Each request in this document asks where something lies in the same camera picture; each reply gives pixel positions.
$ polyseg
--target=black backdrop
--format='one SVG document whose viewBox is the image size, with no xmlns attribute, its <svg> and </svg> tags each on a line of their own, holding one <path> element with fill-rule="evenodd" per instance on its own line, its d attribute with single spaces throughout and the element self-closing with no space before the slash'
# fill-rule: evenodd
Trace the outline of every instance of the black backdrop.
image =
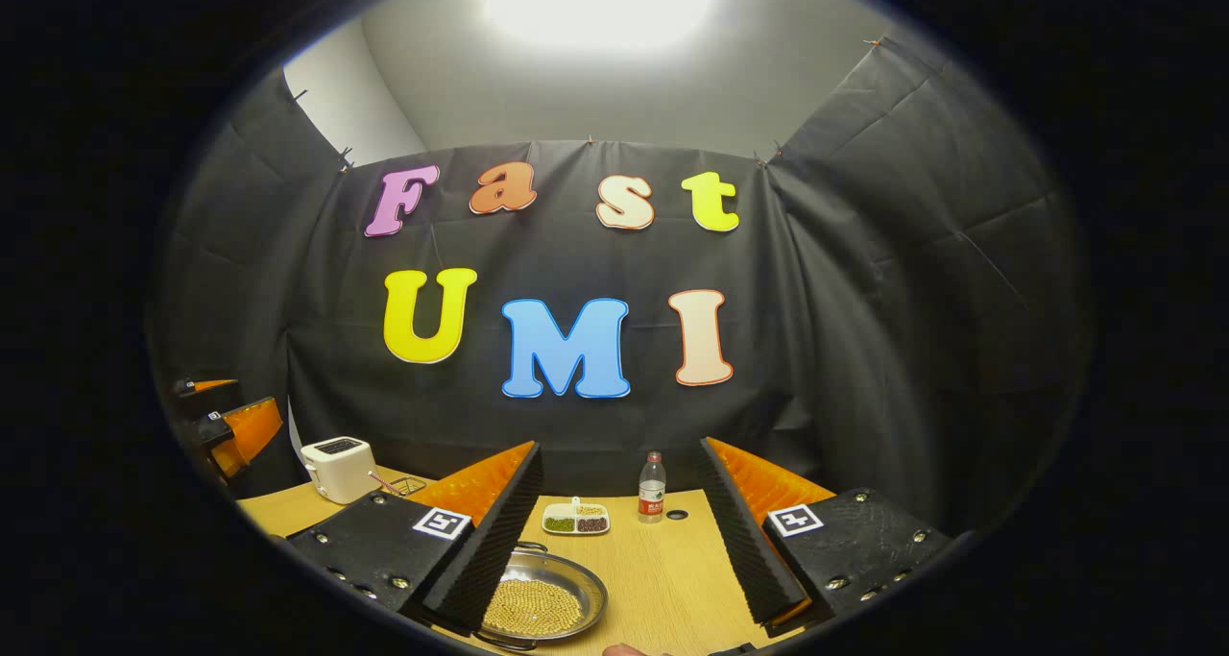
<svg viewBox="0 0 1229 656">
<path fill-rule="evenodd" d="M 471 213 L 478 176 L 509 161 L 533 166 L 537 199 Z M 1000 106 L 906 29 L 868 47 L 768 165 L 585 140 L 338 165 L 280 75 L 267 77 L 172 219 L 152 338 L 175 366 L 166 380 L 240 376 L 283 414 L 290 394 L 302 442 L 350 434 L 401 471 L 439 478 L 537 440 L 549 494 L 626 495 L 650 450 L 691 489 L 697 442 L 714 436 L 837 490 L 874 486 L 957 533 L 1037 471 L 1083 377 L 1089 299 L 1057 183 Z M 403 228 L 364 236 L 383 174 L 430 165 L 441 176 Z M 734 231 L 692 217 L 680 183 L 704 171 L 736 188 Z M 650 183 L 650 227 L 601 226 L 610 174 Z M 441 364 L 404 364 L 382 337 L 385 276 L 425 271 L 414 324 L 430 337 L 435 274 L 450 267 L 478 274 L 461 344 Z M 666 299 L 686 289 L 725 294 L 725 383 L 673 380 Z M 562 332 L 592 297 L 627 301 L 632 393 L 501 394 L 500 306 L 517 297 L 542 299 Z M 236 493 L 302 480 L 293 457 L 280 434 Z"/>
<path fill-rule="evenodd" d="M 17 333 L 29 361 L 16 386 L 39 412 L 15 429 L 26 486 L 10 510 L 20 586 L 33 591 L 15 597 L 17 622 L 42 628 L 36 646 L 439 649 L 422 633 L 374 629 L 360 606 L 316 591 L 200 485 L 167 437 L 138 311 L 163 240 L 156 214 L 194 140 L 232 87 L 351 1 L 363 0 L 14 1 L 36 21 L 18 27 L 15 55 L 34 80 L 17 117 L 37 115 L 16 135 L 29 149 L 12 178 L 29 197 L 14 213 L 12 249 L 16 327 L 33 328 Z M 1204 644 L 1219 619 L 1214 575 L 1197 568 L 1214 550 L 1201 527 L 1223 471 L 1212 241 L 1224 213 L 1212 198 L 1223 178 L 1211 118 L 1224 100 L 1197 32 L 1215 28 L 1223 6 L 892 1 L 976 58 L 1050 147 L 1090 237 L 1097 353 L 1070 439 L 1002 528 L 941 581 L 794 646 Z M 65 206 L 73 236 L 45 226 Z M 1190 571 L 1175 574 L 1175 556 Z"/>
</svg>

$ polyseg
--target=plastic bottle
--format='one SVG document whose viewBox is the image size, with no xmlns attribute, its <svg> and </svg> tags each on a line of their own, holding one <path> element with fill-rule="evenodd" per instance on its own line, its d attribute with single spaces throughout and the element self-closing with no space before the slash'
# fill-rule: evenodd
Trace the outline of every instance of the plastic bottle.
<svg viewBox="0 0 1229 656">
<path fill-rule="evenodd" d="M 666 468 L 661 464 L 661 453 L 650 451 L 649 461 L 640 469 L 640 521 L 655 525 L 661 521 L 666 504 Z"/>
</svg>

